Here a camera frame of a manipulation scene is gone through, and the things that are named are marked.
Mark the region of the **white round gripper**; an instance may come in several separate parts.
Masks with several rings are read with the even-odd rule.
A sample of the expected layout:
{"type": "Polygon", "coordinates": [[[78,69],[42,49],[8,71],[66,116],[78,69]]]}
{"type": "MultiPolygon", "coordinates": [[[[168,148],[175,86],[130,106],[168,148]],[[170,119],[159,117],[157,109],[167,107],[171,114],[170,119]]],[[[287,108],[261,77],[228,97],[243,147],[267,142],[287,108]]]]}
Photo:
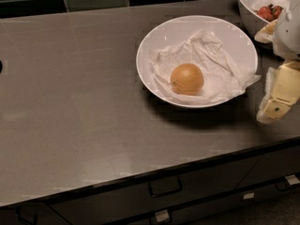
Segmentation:
{"type": "MultiPolygon", "coordinates": [[[[275,54],[283,59],[300,60],[300,0],[292,0],[254,39],[264,44],[273,42],[275,54]]],[[[264,91],[257,120],[270,124],[282,119],[300,98],[300,62],[285,61],[278,68],[270,67],[264,91]]]]}

